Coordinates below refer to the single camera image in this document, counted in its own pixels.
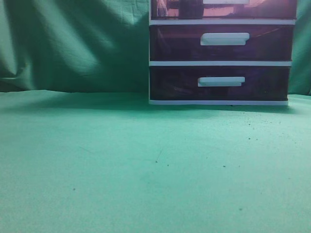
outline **white drawer trim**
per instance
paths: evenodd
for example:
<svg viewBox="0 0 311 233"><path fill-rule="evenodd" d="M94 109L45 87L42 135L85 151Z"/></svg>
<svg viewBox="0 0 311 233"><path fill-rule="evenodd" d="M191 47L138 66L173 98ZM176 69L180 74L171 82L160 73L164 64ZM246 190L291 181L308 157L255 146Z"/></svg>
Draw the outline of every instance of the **white drawer trim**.
<svg viewBox="0 0 311 233"><path fill-rule="evenodd" d="M249 0L203 0L203 4L249 4Z"/></svg>
<svg viewBox="0 0 311 233"><path fill-rule="evenodd" d="M295 19L156 19L150 25L263 24L295 25Z"/></svg>
<svg viewBox="0 0 311 233"><path fill-rule="evenodd" d="M151 67L201 67L201 66L239 66L239 67L291 67L292 62L257 62L257 61L171 61L156 62L150 61Z"/></svg>
<svg viewBox="0 0 311 233"><path fill-rule="evenodd" d="M149 103L154 105L288 105L288 101L256 100L149 100Z"/></svg>

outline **drawer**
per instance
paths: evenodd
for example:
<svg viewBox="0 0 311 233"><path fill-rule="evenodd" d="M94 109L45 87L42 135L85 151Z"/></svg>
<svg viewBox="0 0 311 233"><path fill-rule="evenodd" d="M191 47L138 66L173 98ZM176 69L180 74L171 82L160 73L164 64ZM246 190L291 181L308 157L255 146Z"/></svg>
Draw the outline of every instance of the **drawer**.
<svg viewBox="0 0 311 233"><path fill-rule="evenodd" d="M151 61L290 61L292 25L150 26Z"/></svg>
<svg viewBox="0 0 311 233"><path fill-rule="evenodd" d="M295 19L297 0L151 0L151 19Z"/></svg>
<svg viewBox="0 0 311 233"><path fill-rule="evenodd" d="M150 67L150 99L287 101L289 72L289 67Z"/></svg>

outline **drawer unit base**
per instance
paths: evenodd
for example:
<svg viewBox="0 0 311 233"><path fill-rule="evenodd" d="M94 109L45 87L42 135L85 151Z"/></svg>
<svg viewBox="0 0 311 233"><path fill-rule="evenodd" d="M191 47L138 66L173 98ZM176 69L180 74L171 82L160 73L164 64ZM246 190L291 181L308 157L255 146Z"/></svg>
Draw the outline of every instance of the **drawer unit base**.
<svg viewBox="0 0 311 233"><path fill-rule="evenodd" d="M149 100L153 105L270 105L288 106L288 101L248 100Z"/></svg>
<svg viewBox="0 0 311 233"><path fill-rule="evenodd" d="M284 105L288 101L290 67L201 66L149 69L150 100L153 103Z"/></svg>

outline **green cloth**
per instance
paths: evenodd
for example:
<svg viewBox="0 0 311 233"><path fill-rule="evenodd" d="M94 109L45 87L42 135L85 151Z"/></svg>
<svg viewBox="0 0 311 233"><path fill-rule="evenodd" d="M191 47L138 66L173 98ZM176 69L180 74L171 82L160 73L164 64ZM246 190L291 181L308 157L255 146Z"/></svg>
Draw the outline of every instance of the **green cloth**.
<svg viewBox="0 0 311 233"><path fill-rule="evenodd" d="M0 91L148 92L148 2L0 0ZM310 11L299 1L290 93L311 90Z"/></svg>
<svg viewBox="0 0 311 233"><path fill-rule="evenodd" d="M0 232L309 233L311 97L289 103L0 93Z"/></svg>

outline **white drawer handle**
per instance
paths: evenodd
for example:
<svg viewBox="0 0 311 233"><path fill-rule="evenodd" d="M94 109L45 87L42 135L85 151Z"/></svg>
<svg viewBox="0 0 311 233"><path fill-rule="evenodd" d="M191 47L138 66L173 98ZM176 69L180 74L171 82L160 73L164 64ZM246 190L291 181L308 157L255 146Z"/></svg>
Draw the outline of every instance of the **white drawer handle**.
<svg viewBox="0 0 311 233"><path fill-rule="evenodd" d="M249 4L249 0L203 0L203 4Z"/></svg>
<svg viewBox="0 0 311 233"><path fill-rule="evenodd" d="M203 77L198 79L198 86L242 86L245 77Z"/></svg>
<svg viewBox="0 0 311 233"><path fill-rule="evenodd" d="M249 38L249 33L205 33L201 36L201 45L245 45Z"/></svg>

